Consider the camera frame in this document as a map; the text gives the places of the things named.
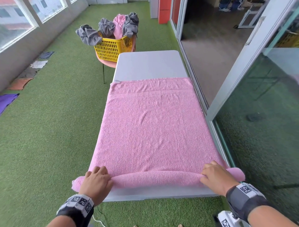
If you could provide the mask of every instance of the yellow laundry basket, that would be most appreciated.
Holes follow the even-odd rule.
[[[131,51],[132,38],[127,36],[119,40],[103,38],[102,42],[94,46],[94,49],[100,59],[117,62],[119,54]]]

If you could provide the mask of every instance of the forearm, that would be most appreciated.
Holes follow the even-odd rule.
[[[61,215],[54,218],[47,227],[76,227],[76,224],[70,217]]]
[[[248,222],[252,227],[298,227],[287,217],[269,206],[259,206],[253,209],[248,216]]]

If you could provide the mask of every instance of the hand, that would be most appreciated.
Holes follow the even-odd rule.
[[[92,172],[86,172],[79,194],[90,197],[96,207],[107,197],[112,186],[113,181],[106,167],[102,166],[100,168],[96,166]]]
[[[216,161],[211,161],[211,164],[205,164],[201,174],[205,176],[200,179],[200,182],[218,195],[226,196],[229,189],[240,184]]]

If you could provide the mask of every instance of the pink chair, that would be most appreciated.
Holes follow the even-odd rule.
[[[135,52],[136,50],[136,35],[132,36],[132,49],[131,52]],[[104,71],[104,65],[112,67],[112,68],[116,68],[116,64],[117,62],[114,61],[107,61],[107,60],[103,60],[99,58],[99,55],[97,54],[97,52],[95,53],[97,56],[97,59],[103,63],[103,81],[105,83],[105,71]]]

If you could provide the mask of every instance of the pink cloth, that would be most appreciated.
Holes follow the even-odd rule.
[[[123,37],[123,24],[126,21],[126,16],[122,14],[118,14],[114,19],[113,23],[115,24],[114,28],[114,36],[116,40],[119,40]]]
[[[212,160],[225,166],[189,78],[111,84],[89,171],[106,166],[115,187],[202,187],[200,172]],[[228,171],[245,180],[240,169]]]

